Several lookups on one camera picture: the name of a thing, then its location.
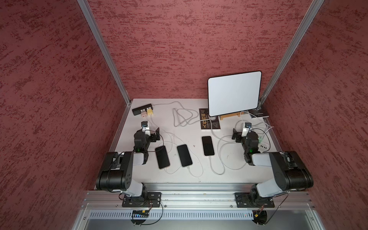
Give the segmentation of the phone green case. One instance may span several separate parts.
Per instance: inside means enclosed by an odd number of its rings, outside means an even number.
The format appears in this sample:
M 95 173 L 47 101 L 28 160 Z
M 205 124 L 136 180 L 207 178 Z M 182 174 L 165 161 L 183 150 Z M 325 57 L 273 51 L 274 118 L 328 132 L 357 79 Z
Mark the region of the phone green case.
M 178 145 L 177 152 L 179 154 L 179 158 L 180 158 L 182 167 L 188 167 L 193 164 L 189 149 L 186 144 Z

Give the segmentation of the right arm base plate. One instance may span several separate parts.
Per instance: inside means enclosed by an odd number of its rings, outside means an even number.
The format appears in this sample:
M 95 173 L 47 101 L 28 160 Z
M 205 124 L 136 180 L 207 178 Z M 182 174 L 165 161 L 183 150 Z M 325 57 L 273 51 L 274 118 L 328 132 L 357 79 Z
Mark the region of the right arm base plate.
M 238 208 L 274 208 L 272 198 L 264 198 L 251 193 L 235 193 L 235 202 Z

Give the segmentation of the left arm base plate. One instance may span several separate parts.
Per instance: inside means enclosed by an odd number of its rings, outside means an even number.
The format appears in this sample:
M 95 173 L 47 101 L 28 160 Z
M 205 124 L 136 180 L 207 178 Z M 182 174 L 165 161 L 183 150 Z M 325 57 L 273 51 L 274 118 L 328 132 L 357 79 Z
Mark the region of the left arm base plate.
M 161 206 L 161 192 L 147 192 L 142 196 L 124 196 L 122 199 L 123 208 L 159 208 Z

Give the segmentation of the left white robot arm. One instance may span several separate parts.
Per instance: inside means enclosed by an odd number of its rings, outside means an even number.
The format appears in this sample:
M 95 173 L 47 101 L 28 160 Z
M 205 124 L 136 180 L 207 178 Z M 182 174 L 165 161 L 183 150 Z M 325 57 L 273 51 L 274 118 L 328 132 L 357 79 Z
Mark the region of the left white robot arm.
M 133 179 L 133 167 L 145 165 L 149 158 L 149 145 L 162 139 L 159 128 L 148 133 L 141 129 L 134 134 L 132 151 L 108 152 L 96 179 L 96 189 L 111 193 L 121 191 L 131 198 L 146 198 L 145 185 Z

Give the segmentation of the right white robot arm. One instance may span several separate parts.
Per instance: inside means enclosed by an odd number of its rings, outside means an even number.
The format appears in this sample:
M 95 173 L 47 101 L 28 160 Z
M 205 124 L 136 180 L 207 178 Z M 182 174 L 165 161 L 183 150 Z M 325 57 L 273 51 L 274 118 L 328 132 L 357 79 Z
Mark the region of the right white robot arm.
M 258 149 L 258 134 L 252 130 L 243 135 L 233 129 L 232 140 L 241 143 L 248 165 L 270 167 L 273 172 L 273 178 L 254 184 L 250 193 L 239 200 L 247 200 L 248 204 L 257 207 L 288 191 L 313 187 L 312 175 L 295 151 L 261 153 Z

